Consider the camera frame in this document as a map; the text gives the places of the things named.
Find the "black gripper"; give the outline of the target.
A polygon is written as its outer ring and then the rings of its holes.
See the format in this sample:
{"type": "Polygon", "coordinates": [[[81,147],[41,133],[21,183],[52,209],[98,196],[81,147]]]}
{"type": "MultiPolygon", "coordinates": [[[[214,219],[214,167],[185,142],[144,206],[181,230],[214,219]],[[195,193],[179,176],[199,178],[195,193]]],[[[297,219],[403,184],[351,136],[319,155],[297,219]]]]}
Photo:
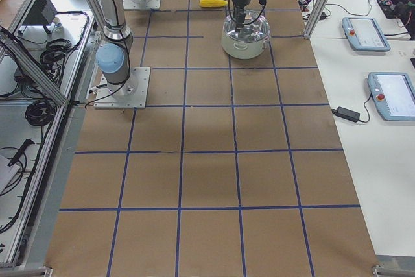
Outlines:
{"type": "Polygon", "coordinates": [[[233,2],[233,17],[235,20],[235,30],[241,30],[245,21],[245,8],[250,4],[251,0],[232,0],[233,2]]]}

